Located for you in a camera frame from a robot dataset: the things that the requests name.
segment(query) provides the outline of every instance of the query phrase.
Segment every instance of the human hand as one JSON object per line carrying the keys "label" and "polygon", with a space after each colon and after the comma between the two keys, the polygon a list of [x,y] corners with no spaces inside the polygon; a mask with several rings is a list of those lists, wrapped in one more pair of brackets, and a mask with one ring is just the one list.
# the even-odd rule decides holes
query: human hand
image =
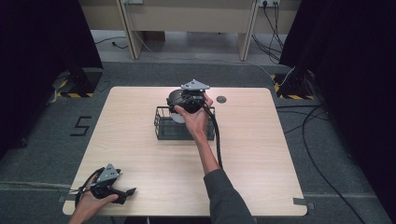
{"label": "human hand", "polygon": [[[94,180],[95,176],[91,178],[90,184]],[[82,194],[81,199],[77,204],[77,208],[70,218],[69,224],[79,224],[88,221],[93,215],[95,215],[102,207],[108,203],[112,203],[119,198],[117,194],[111,194],[104,199],[97,199],[93,196],[90,190],[85,191]]]}
{"label": "human hand", "polygon": [[[210,99],[204,92],[205,102],[208,107],[213,105],[213,100]],[[183,107],[176,105],[175,110],[180,114],[186,122],[186,127],[195,141],[201,138],[206,139],[206,124],[209,115],[203,108],[200,108],[197,112],[190,114]]]}

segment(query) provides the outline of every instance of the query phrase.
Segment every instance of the black curtain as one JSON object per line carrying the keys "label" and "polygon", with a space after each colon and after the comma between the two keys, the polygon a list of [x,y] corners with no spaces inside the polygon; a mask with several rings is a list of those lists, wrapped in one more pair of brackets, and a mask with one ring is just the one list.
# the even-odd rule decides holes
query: black curtain
{"label": "black curtain", "polygon": [[35,123],[63,71],[103,68],[78,0],[0,1],[0,158]]}
{"label": "black curtain", "polygon": [[303,0],[280,58],[315,73],[341,137],[394,223],[395,11],[393,0]]}

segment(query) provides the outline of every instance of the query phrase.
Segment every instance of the finger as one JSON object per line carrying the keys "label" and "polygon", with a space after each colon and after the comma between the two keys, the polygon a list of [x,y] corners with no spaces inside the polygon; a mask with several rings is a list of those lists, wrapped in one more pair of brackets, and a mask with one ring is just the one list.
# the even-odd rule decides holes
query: finger
{"label": "finger", "polygon": [[186,111],[183,107],[181,107],[181,106],[179,106],[179,105],[175,105],[175,110],[176,110],[176,112],[179,113],[182,117],[184,117],[185,115],[187,115],[187,111]]}
{"label": "finger", "polygon": [[112,203],[112,202],[116,201],[118,198],[119,198],[118,194],[111,194],[111,195],[108,195],[107,197],[105,197],[104,199],[100,200],[100,202],[101,202],[102,206],[105,206],[108,203]]}
{"label": "finger", "polygon": [[207,104],[209,107],[213,105],[213,100],[210,99],[210,97],[206,94],[206,92],[204,92],[204,98],[205,98],[206,104]]}

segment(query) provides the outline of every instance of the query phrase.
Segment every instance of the wooden table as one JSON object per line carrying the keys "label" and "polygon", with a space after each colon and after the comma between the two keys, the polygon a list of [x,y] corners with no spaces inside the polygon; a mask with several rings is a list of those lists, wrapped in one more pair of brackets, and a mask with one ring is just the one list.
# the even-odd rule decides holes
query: wooden table
{"label": "wooden table", "polygon": [[[193,141],[157,140],[158,105],[177,87],[115,87],[111,90],[79,166],[72,189],[96,169],[121,169],[114,188],[137,188],[124,205],[109,204],[104,216],[209,216],[204,171]],[[254,217],[303,216],[302,199],[272,95],[267,89],[212,88],[224,170]],[[218,96],[227,102],[216,102]],[[216,155],[216,142],[210,145]],[[74,202],[66,201],[71,215]]]}

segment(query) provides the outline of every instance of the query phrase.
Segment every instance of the power outlet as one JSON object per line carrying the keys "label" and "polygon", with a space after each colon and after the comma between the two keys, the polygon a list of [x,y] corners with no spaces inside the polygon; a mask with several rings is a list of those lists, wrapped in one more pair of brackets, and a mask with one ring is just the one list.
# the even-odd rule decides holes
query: power outlet
{"label": "power outlet", "polygon": [[264,1],[267,2],[267,7],[275,7],[276,3],[279,6],[280,0],[260,0],[259,7],[262,7]]}

